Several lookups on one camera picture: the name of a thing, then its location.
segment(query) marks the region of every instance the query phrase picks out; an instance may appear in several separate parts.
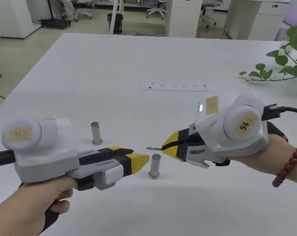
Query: floor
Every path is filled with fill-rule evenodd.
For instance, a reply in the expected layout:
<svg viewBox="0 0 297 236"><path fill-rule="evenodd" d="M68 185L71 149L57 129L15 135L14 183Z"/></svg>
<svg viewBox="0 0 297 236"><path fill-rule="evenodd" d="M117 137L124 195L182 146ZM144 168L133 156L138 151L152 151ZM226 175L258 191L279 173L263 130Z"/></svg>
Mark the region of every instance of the floor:
<svg viewBox="0 0 297 236"><path fill-rule="evenodd" d="M79 22L73 22L65 30L40 28L26 39L0 38L0 68L3 72L3 77L0 78L0 95L7 97L62 33L108 34L107 14L112 10L86 10L93 15L92 20L82 16ZM199 38L222 37L226 13L215 12L214 17L218 21L216 27L206 29L200 21L197 32ZM164 35L163 23L158 14L147 19L144 11L128 8L124 13L122 34L135 35L138 32L154 31L158 35Z"/></svg>

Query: table leg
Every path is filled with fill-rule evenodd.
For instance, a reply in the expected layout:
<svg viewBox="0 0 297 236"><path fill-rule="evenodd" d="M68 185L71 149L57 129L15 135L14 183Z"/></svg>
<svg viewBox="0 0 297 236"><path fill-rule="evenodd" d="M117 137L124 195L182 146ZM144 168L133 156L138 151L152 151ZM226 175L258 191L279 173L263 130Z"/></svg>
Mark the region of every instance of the table leg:
<svg viewBox="0 0 297 236"><path fill-rule="evenodd" d="M123 14L124 12L124 0L119 0L119 14Z"/></svg>
<svg viewBox="0 0 297 236"><path fill-rule="evenodd" d="M115 26L115 20L116 20L117 8L118 8L118 1L119 0L114 1L113 16L112 16L111 22L110 22L109 34L114 34L114 26Z"/></svg>

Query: person's leg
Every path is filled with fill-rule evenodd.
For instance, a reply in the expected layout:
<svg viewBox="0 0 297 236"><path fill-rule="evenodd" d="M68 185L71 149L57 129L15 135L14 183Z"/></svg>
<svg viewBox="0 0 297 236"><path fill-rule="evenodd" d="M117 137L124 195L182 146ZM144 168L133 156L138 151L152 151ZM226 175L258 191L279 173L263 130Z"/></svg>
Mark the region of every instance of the person's leg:
<svg viewBox="0 0 297 236"><path fill-rule="evenodd" d="M62 18L64 8L59 0L50 0L51 8L54 13L54 17L57 19Z"/></svg>
<svg viewBox="0 0 297 236"><path fill-rule="evenodd" d="M67 16L67 20L73 21L75 18L75 10L72 0L61 0L64 6L64 11Z"/></svg>

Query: human hand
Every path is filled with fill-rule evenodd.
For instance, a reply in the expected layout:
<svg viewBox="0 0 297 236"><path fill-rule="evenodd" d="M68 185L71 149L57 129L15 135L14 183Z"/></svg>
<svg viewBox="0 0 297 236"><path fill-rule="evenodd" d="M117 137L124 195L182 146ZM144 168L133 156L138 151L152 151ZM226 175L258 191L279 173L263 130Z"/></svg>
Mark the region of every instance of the human hand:
<svg viewBox="0 0 297 236"><path fill-rule="evenodd" d="M73 195L76 180L59 177L43 183L26 184L0 204L0 236L37 236L45 225L45 211L68 212L66 198Z"/></svg>
<svg viewBox="0 0 297 236"><path fill-rule="evenodd" d="M268 146L250 156L232 157L246 166L267 174L276 175L288 162L295 151L295 147L282 137L270 134Z"/></svg>

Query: red bead bracelet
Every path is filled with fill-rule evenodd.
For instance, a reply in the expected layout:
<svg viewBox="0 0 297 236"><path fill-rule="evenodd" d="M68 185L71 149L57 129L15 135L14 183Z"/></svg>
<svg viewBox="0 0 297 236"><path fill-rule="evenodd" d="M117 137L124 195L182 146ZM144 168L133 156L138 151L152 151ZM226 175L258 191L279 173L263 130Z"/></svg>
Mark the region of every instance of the red bead bracelet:
<svg viewBox="0 0 297 236"><path fill-rule="evenodd" d="M297 148L294 151L292 157L289 159L289 162L284 166L284 168L277 174L276 178L273 180L272 185L275 188L278 188L287 176L296 168L297 166Z"/></svg>

